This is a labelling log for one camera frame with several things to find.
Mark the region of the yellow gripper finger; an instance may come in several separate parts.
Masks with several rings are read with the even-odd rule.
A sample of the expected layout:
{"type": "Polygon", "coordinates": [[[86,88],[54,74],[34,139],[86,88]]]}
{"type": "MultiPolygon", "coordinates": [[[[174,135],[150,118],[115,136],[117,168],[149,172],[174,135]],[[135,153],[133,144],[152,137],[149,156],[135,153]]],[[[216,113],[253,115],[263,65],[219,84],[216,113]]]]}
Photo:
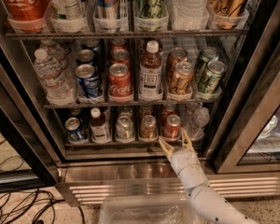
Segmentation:
{"type": "Polygon", "coordinates": [[[184,128],[181,129],[181,137],[182,137],[182,148],[193,150],[192,142],[188,136],[187,131],[184,128]]]}
{"type": "Polygon", "coordinates": [[[175,152],[175,148],[169,145],[161,136],[159,137],[159,143],[167,160],[170,161],[175,152]]]}

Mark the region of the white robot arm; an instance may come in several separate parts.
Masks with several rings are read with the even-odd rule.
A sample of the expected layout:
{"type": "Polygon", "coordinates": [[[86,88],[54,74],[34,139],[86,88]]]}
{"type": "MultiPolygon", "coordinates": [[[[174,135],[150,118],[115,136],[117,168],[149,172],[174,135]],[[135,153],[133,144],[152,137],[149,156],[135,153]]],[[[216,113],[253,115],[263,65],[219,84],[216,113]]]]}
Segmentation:
{"type": "Polygon", "coordinates": [[[258,224],[235,209],[211,188],[187,132],[181,129],[182,147],[173,147],[163,137],[159,143],[178,176],[195,212],[214,224],[258,224]]]}

